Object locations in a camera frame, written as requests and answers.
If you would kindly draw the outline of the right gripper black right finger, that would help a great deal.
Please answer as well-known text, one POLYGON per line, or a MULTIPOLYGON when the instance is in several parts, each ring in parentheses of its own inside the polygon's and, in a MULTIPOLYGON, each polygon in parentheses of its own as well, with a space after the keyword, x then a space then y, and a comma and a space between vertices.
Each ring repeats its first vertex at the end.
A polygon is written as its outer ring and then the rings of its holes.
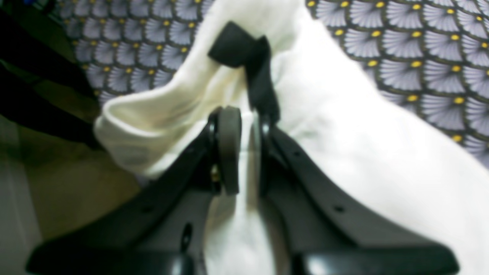
POLYGON ((266 115, 256 127, 259 195, 278 212, 291 275, 455 275, 453 252, 337 186, 266 115))

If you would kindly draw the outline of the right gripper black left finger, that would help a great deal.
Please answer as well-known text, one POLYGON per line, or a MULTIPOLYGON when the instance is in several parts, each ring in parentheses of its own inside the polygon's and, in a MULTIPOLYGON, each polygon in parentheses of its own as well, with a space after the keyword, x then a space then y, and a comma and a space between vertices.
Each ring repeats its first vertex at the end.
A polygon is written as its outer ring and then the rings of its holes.
POLYGON ((89 225, 39 245, 35 275, 201 275, 210 202, 239 193, 241 113, 212 111, 201 133, 136 197, 89 225))

